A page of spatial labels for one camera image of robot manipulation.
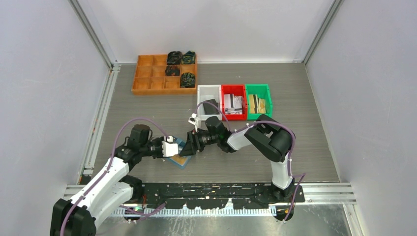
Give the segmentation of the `blue leather card holder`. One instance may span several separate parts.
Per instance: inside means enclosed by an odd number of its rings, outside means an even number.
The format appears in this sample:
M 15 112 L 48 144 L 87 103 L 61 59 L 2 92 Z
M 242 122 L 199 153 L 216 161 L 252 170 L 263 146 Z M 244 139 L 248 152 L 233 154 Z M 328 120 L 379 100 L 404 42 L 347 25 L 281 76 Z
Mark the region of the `blue leather card holder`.
M 175 143 L 178 144 L 179 152 L 181 152 L 182 149 L 185 147 L 185 144 L 186 144 L 185 141 L 181 138 L 176 137 L 176 136 L 174 136 L 174 141 L 175 141 Z M 185 166 L 188 164 L 189 160 L 191 159 L 191 157 L 192 157 L 191 155 L 179 156 L 177 154 L 173 157 L 169 157 L 168 160 L 171 161 L 176 166 L 178 166 L 180 169 L 184 169 Z

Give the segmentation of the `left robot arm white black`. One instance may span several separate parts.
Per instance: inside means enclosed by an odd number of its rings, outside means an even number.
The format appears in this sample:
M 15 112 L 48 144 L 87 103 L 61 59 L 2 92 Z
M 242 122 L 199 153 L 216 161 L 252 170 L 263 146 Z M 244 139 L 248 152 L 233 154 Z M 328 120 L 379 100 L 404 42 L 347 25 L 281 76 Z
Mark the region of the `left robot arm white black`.
M 94 236 L 103 221 L 125 202 L 144 195 L 142 181 L 129 172 L 143 157 L 165 158 L 178 153 L 173 136 L 150 137 L 149 126 L 136 124 L 99 173 L 70 199 L 53 206 L 50 235 Z

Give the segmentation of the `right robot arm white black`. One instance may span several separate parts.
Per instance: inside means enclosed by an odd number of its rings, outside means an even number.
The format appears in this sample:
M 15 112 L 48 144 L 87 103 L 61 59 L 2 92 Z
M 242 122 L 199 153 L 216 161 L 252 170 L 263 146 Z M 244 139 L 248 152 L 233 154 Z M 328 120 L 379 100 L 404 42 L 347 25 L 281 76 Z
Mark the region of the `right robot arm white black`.
M 287 201 L 295 190 L 290 168 L 294 133 L 266 115 L 244 128 L 231 131 L 218 117 L 205 120 L 206 129 L 195 128 L 187 133 L 180 156 L 195 155 L 207 145 L 216 144 L 223 152 L 233 153 L 252 145 L 271 163 L 271 193 L 279 202 Z

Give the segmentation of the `gold card in holder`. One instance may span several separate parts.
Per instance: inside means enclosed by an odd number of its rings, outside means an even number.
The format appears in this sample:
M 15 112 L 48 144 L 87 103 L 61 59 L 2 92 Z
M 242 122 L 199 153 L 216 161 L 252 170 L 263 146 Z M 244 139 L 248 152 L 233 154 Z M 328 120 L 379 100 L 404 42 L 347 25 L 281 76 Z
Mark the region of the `gold card in holder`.
M 177 164 L 180 167 L 184 167 L 189 162 L 190 159 L 191 159 L 191 156 L 179 156 L 179 155 L 174 155 L 173 157 L 170 158 L 170 160 L 174 164 Z

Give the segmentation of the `gold cards stack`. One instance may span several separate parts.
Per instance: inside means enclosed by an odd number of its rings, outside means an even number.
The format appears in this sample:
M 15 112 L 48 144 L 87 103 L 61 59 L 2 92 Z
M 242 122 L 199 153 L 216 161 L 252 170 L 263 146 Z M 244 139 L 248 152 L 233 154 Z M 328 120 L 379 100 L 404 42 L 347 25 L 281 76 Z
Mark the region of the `gold cards stack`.
M 248 95 L 248 109 L 249 114 L 266 114 L 266 101 L 261 99 L 256 94 Z

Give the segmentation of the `black wallet in white bin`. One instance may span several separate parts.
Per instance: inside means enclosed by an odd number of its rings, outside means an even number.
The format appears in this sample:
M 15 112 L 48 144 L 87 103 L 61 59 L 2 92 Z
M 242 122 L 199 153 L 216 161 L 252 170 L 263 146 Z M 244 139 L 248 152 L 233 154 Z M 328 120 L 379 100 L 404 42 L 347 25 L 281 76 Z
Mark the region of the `black wallet in white bin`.
M 203 102 L 205 115 L 218 115 L 218 102 L 215 99 L 209 99 Z

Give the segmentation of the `white plastic bin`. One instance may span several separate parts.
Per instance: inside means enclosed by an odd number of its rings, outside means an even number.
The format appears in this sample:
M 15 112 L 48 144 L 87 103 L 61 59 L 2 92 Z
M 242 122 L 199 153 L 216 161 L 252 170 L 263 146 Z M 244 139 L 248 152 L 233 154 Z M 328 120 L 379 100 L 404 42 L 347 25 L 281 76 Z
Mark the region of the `white plastic bin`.
M 197 104 L 199 105 L 197 116 L 201 120 L 209 117 L 217 117 L 222 120 L 220 111 L 222 109 L 221 85 L 198 85 Z

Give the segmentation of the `red plastic bin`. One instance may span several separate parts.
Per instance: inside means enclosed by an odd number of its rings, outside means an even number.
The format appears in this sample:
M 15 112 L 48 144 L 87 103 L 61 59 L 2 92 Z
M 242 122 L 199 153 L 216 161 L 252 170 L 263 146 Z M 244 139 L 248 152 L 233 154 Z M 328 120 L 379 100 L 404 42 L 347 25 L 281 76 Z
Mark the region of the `red plastic bin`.
M 222 111 L 228 120 L 246 120 L 245 85 L 221 85 Z

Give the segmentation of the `rolled dark belt bottom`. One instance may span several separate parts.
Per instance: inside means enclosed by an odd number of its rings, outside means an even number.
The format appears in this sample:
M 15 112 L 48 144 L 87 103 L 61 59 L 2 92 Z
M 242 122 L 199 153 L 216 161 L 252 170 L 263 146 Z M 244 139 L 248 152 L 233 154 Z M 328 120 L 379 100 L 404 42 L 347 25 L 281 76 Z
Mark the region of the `rolled dark belt bottom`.
M 194 88 L 196 77 L 191 72 L 182 73 L 180 76 L 180 88 Z

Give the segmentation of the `rolled dark belt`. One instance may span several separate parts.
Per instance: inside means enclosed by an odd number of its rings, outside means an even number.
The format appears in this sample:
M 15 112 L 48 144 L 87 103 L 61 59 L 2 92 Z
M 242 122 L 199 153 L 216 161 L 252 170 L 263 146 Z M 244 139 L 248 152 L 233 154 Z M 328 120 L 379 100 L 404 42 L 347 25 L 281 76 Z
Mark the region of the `rolled dark belt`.
M 179 76 L 180 69 L 177 65 L 167 65 L 165 69 L 165 76 Z
M 196 62 L 196 53 L 194 51 L 188 51 L 184 53 L 181 57 L 181 64 L 195 64 Z
M 167 65 L 181 64 L 183 53 L 181 51 L 171 51 L 167 55 Z
M 194 88 L 196 77 L 191 72 L 182 73 L 180 76 L 180 88 Z

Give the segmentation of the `orange wooden compartment tray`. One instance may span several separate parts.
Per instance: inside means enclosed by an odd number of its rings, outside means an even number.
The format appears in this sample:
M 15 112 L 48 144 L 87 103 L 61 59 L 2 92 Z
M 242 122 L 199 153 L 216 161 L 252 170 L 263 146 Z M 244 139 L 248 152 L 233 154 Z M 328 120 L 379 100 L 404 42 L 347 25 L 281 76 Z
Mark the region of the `orange wooden compartment tray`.
M 135 96 L 143 95 L 186 95 L 196 94 L 198 85 L 198 67 L 195 64 L 178 64 L 179 76 L 165 76 L 167 54 L 138 55 L 131 92 Z M 180 88 L 182 73 L 191 72 L 196 77 L 194 88 Z

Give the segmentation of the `green plastic bin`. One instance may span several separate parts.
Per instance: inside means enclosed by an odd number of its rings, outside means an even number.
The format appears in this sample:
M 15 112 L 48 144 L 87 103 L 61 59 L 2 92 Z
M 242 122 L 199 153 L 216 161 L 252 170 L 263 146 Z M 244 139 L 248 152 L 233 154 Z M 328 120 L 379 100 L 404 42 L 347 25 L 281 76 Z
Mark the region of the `green plastic bin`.
M 272 118 L 273 103 L 268 84 L 245 84 L 247 120 L 256 120 L 260 115 Z

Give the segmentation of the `rolled dark belt top right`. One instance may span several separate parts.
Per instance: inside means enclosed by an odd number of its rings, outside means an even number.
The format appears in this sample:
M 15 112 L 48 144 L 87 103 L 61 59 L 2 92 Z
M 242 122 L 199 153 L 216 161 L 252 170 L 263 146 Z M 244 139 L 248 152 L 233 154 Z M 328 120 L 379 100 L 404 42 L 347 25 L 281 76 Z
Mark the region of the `rolled dark belt top right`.
M 181 64 L 195 64 L 196 62 L 196 53 L 194 51 L 188 51 L 184 53 L 181 57 Z

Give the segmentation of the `rolled dark belt top left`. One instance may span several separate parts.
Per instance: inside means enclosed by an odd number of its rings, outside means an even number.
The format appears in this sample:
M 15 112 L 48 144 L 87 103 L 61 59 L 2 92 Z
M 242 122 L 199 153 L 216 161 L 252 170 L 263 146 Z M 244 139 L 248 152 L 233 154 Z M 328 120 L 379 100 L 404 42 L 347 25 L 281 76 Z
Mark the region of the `rolled dark belt top left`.
M 181 51 L 171 51 L 167 55 L 167 65 L 181 64 L 183 53 Z

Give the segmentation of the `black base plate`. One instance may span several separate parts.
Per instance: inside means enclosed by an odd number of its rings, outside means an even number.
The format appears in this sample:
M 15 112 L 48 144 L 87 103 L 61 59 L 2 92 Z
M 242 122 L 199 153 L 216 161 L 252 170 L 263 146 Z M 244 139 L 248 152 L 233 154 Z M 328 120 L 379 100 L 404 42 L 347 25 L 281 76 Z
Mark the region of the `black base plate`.
M 273 204 L 302 203 L 302 188 L 293 183 L 289 190 L 280 190 L 268 182 L 241 183 L 144 183 L 140 195 L 129 204 L 156 208 L 165 203 L 166 209 L 223 209 L 228 202 L 234 209 L 266 209 Z

